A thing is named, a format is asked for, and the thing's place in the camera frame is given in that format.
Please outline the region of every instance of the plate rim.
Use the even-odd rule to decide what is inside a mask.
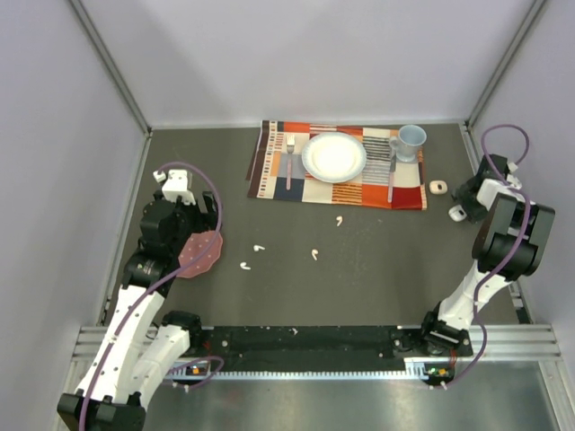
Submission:
[[[305,162],[307,156],[306,154],[308,154],[311,150],[310,150],[310,144],[313,143],[313,141],[315,139],[317,139],[319,136],[325,136],[325,135],[337,135],[337,136],[345,136],[346,138],[348,138],[350,141],[353,141],[356,143],[356,145],[358,146],[358,148],[360,149],[360,152],[362,154],[362,163],[359,164],[357,171],[352,171],[354,172],[353,175],[346,176],[343,177],[345,178],[345,180],[327,180],[325,179],[325,177],[322,177],[322,174],[319,173],[317,170],[310,170],[308,164]],[[349,180],[354,179],[355,177],[357,177],[366,167],[366,163],[367,163],[367,151],[366,148],[363,146],[363,144],[361,144],[361,142],[354,137],[353,135],[350,135],[349,133],[344,133],[344,132],[338,132],[338,131],[333,131],[333,132],[323,132],[323,133],[319,133],[317,135],[315,135],[314,137],[312,137],[309,141],[307,141],[304,144],[304,148],[302,148],[302,164],[304,165],[304,168],[307,172],[309,172],[310,175],[312,175],[314,178],[316,178],[319,181],[323,181],[323,182],[329,182],[331,184],[339,184],[342,182],[347,182]]]

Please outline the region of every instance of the cup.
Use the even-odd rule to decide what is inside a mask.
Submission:
[[[389,145],[395,150],[397,160],[412,162],[427,138],[425,130],[414,124],[408,124],[399,129],[397,136],[389,139]]]

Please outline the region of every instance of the fork handle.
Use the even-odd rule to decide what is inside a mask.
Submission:
[[[291,189],[291,154],[287,159],[287,179],[286,179],[286,190]]]

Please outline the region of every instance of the knife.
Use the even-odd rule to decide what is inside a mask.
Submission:
[[[394,176],[395,176],[395,164],[397,163],[397,155],[395,150],[392,148],[392,157],[389,164],[389,185],[387,186],[387,202],[391,204],[394,198]]]

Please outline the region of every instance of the gray floor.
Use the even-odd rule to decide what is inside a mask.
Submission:
[[[424,128],[427,182],[454,187],[467,180],[472,171],[458,125]],[[207,274],[177,280],[160,318],[175,309],[195,312],[207,325],[417,324],[457,287],[471,266],[478,226],[449,219],[449,196],[429,194],[427,211],[247,198],[244,178],[258,134],[257,128],[154,132],[124,261],[157,187],[152,171],[161,164],[197,165],[218,186],[225,208],[220,261]],[[336,216],[344,219],[339,228]],[[267,250],[254,253],[254,244]],[[320,253],[317,262],[312,249]],[[242,261],[252,270],[241,270]],[[517,323],[509,292],[493,298],[482,316],[486,323]]]
[[[480,363],[448,391],[424,383],[225,382],[161,387],[145,430],[559,431],[537,363]]]

